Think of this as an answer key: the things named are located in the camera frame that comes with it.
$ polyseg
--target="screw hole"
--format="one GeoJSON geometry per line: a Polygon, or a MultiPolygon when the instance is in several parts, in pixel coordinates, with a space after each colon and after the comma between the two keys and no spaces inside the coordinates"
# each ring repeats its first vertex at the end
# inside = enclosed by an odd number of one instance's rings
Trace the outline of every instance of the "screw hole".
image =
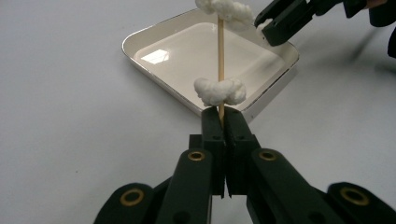
{"type": "Polygon", "coordinates": [[[141,189],[130,189],[120,197],[120,203],[124,206],[135,206],[143,201],[145,193],[141,189]]]}
{"type": "Polygon", "coordinates": [[[262,151],[259,154],[259,157],[265,161],[274,161],[276,160],[276,154],[269,151],[262,151]]]}
{"type": "Polygon", "coordinates": [[[341,189],[341,196],[350,203],[364,206],[370,203],[369,198],[358,189],[344,187],[341,189]]]}
{"type": "Polygon", "coordinates": [[[202,161],[205,158],[205,154],[200,151],[193,151],[189,153],[188,157],[192,161],[202,161]]]}

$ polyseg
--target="cotton ball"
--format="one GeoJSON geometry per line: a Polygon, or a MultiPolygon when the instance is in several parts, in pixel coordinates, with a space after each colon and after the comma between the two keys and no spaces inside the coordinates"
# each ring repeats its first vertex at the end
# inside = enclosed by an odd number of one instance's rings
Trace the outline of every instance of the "cotton ball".
{"type": "Polygon", "coordinates": [[[233,19],[227,25],[235,31],[243,31],[253,23],[253,13],[250,6],[238,2],[233,3],[233,19]]]}
{"type": "Polygon", "coordinates": [[[200,77],[195,80],[194,88],[205,106],[238,105],[246,99],[246,87],[236,78],[216,82],[200,77]]]}
{"type": "Polygon", "coordinates": [[[215,12],[215,10],[212,7],[212,1],[211,0],[195,0],[195,5],[204,11],[206,14],[212,14],[215,12]]]}
{"type": "Polygon", "coordinates": [[[244,4],[232,0],[212,0],[212,7],[234,31],[243,31],[253,23],[253,13],[250,7],[244,4]]]}
{"type": "Polygon", "coordinates": [[[247,88],[239,79],[232,79],[233,86],[229,92],[229,95],[225,99],[224,103],[227,105],[238,105],[246,100],[247,88]]]}
{"type": "Polygon", "coordinates": [[[212,7],[222,20],[233,19],[233,0],[212,0],[212,7]]]}
{"type": "Polygon", "coordinates": [[[273,19],[267,19],[262,24],[258,25],[256,29],[256,35],[261,38],[265,38],[265,35],[262,33],[262,30],[265,28],[265,26],[270,24],[271,21],[273,21],[273,19]]]}

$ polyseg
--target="white surface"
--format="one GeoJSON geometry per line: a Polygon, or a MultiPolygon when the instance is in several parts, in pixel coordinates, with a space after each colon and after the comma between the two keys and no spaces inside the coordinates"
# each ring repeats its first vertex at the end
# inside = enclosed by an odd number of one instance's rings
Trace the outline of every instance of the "white surface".
{"type": "MultiPolygon", "coordinates": [[[[245,1],[257,14],[269,1],[245,1]]],[[[194,8],[168,1],[2,1],[0,223],[93,223],[118,187],[170,176],[199,118],[133,68],[125,36],[194,8]]],[[[396,208],[394,25],[341,6],[290,42],[297,77],[250,123],[308,182],[366,187],[396,208]]],[[[249,223],[243,197],[212,223],[249,223]]]]}

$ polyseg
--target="wooden skewer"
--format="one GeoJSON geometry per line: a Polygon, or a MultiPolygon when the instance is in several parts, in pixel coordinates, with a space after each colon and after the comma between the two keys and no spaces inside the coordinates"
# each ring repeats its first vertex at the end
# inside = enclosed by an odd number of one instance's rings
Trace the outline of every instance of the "wooden skewer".
{"type": "MultiPolygon", "coordinates": [[[[219,81],[224,80],[224,20],[218,17],[219,81]]],[[[219,105],[219,119],[224,127],[224,103],[219,105]]]]}

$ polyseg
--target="white tray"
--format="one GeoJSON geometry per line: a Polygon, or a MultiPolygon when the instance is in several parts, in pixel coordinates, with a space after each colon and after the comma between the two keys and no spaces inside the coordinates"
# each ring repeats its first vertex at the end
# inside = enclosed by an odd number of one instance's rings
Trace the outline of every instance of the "white tray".
{"type": "MultiPolygon", "coordinates": [[[[252,120],[293,77],[296,48],[266,44],[251,26],[241,33],[225,30],[225,78],[237,77],[247,87],[247,99],[233,106],[252,120]]],[[[122,50],[135,67],[175,96],[197,115],[205,109],[193,82],[217,80],[217,17],[195,9],[129,35],[122,50]]]]}

